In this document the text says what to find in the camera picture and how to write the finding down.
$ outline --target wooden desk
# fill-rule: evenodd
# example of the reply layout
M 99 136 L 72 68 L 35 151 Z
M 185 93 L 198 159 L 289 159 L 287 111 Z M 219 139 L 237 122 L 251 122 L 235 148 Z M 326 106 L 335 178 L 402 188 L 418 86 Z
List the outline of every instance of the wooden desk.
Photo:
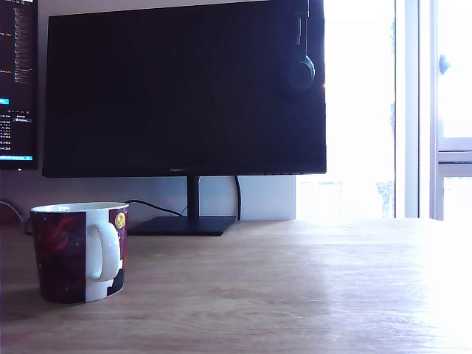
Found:
M 124 290 L 63 306 L 6 229 L 1 353 L 468 353 L 471 252 L 470 230 L 418 220 L 130 237 Z

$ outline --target mug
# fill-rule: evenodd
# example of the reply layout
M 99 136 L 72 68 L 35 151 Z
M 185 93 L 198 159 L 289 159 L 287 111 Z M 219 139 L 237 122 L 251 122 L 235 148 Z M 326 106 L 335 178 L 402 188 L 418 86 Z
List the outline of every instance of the mug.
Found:
M 122 289 L 128 207 L 79 203 L 31 209 L 39 287 L 46 301 L 92 302 Z

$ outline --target computer monitor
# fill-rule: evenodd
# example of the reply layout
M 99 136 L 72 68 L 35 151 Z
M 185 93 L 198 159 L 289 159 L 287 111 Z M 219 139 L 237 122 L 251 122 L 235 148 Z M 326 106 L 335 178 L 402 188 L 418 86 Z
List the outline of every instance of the computer monitor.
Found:
M 325 173 L 323 3 L 293 3 L 50 17 L 43 175 L 186 176 L 187 218 L 132 230 L 182 235 L 234 220 L 199 217 L 199 176 Z
M 37 170 L 38 0 L 0 0 L 0 170 Z

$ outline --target wall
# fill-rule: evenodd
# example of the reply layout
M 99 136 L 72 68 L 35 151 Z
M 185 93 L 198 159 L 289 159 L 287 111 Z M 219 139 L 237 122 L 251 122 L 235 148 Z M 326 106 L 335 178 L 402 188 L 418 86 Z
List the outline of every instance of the wall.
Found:
M 40 0 L 40 150 L 44 115 L 46 79 L 47 21 L 50 15 L 132 10 L 204 3 L 195 0 Z M 243 218 L 245 220 L 295 218 L 295 176 L 241 177 Z M 23 215 L 37 205 L 79 201 L 126 201 L 142 199 L 159 206 L 182 211 L 186 206 L 185 178 L 93 178 L 47 179 L 41 171 L 3 172 L 0 182 L 4 200 L 14 203 Z M 201 214 L 235 215 L 236 192 L 230 177 L 201 179 Z M 145 221 L 155 210 L 132 206 L 132 221 Z

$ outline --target cable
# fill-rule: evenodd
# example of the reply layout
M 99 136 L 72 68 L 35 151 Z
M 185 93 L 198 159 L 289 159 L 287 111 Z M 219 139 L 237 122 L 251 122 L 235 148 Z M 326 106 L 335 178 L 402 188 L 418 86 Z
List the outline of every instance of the cable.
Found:
M 169 212 L 170 214 L 174 214 L 174 215 L 183 217 L 183 215 L 180 212 L 174 212 L 173 210 L 161 208 L 160 206 L 156 206 L 154 204 L 148 203 L 147 201 L 138 201 L 138 200 L 135 200 L 135 199 L 131 199 L 130 201 L 126 201 L 125 203 L 126 204 L 131 204 L 131 203 L 144 204 L 144 205 L 147 205 L 148 207 L 160 210 L 162 212 Z
M 241 221 L 241 185 L 239 184 L 239 177 L 235 176 L 236 190 L 237 190 L 237 220 Z
M 21 217 L 20 213 L 18 212 L 18 210 L 16 210 L 13 206 L 9 205 L 8 203 L 5 203 L 4 201 L 0 201 L 0 204 L 3 204 L 3 205 L 6 205 L 7 207 L 9 207 L 11 210 L 13 210 L 15 212 L 15 214 L 18 216 L 18 219 L 20 220 L 21 223 L 23 223 L 23 218 Z

